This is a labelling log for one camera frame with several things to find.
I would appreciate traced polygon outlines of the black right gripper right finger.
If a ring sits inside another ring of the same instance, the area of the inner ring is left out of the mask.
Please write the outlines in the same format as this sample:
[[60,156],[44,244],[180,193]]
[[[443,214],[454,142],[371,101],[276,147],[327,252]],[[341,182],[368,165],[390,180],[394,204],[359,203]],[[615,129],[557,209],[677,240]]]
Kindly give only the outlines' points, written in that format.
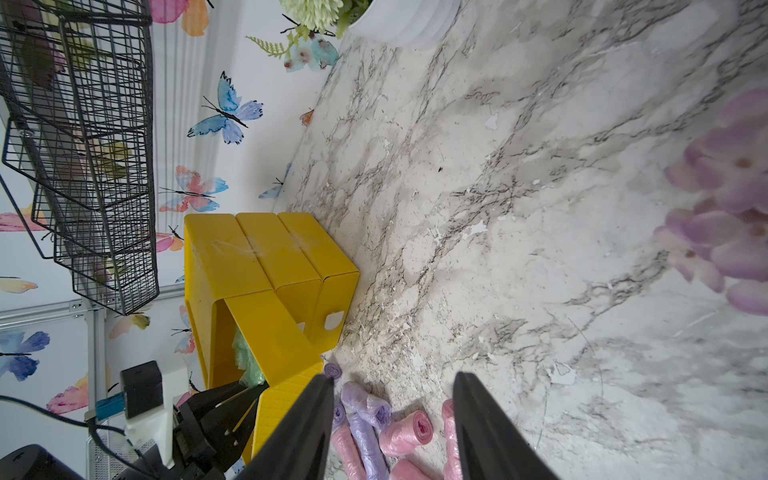
[[456,374],[454,415],[462,475],[470,480],[556,480],[477,375]]

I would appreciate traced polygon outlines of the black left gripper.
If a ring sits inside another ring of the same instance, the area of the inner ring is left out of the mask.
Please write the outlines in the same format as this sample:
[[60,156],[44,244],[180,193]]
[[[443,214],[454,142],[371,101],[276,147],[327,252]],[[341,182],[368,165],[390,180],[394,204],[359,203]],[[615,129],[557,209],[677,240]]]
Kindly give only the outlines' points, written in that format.
[[[175,466],[161,479],[223,479],[250,447],[267,383],[238,381],[202,391],[176,406]],[[118,479],[139,479],[123,470]]]

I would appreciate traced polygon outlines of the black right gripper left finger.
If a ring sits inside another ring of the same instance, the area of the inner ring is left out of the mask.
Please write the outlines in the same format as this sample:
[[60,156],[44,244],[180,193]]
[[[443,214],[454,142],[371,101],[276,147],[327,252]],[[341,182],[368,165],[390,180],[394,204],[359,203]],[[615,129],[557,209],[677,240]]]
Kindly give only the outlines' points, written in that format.
[[333,381],[318,374],[308,383],[256,456],[235,478],[322,479],[330,446],[333,412]]

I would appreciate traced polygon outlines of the green roll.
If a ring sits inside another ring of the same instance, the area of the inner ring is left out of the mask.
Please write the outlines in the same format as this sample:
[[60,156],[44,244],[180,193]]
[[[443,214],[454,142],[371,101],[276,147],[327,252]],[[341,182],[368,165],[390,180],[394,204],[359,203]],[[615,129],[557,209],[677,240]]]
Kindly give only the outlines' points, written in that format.
[[242,371],[239,383],[247,388],[265,384],[266,377],[239,328],[235,328],[233,349],[236,366]]

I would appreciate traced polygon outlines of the yellow three-drawer box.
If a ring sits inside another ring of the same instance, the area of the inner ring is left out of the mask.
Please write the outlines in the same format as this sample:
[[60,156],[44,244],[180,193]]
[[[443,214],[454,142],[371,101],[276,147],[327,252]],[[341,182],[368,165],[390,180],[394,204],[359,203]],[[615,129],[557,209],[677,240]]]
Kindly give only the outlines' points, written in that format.
[[184,238],[185,305],[205,386],[241,380],[237,333],[265,377],[248,411],[250,461],[337,346],[360,272],[309,213],[191,214]]

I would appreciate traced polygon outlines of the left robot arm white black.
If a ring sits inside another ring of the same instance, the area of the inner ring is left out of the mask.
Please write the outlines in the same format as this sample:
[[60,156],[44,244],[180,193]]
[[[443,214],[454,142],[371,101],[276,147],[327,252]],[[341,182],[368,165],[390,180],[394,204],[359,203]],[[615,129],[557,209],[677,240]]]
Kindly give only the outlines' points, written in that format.
[[[225,479],[254,431],[259,397],[268,385],[238,381],[199,392],[175,407],[174,465],[166,467],[159,446],[139,455],[116,479]],[[42,446],[21,447],[1,459],[1,479],[84,479]]]

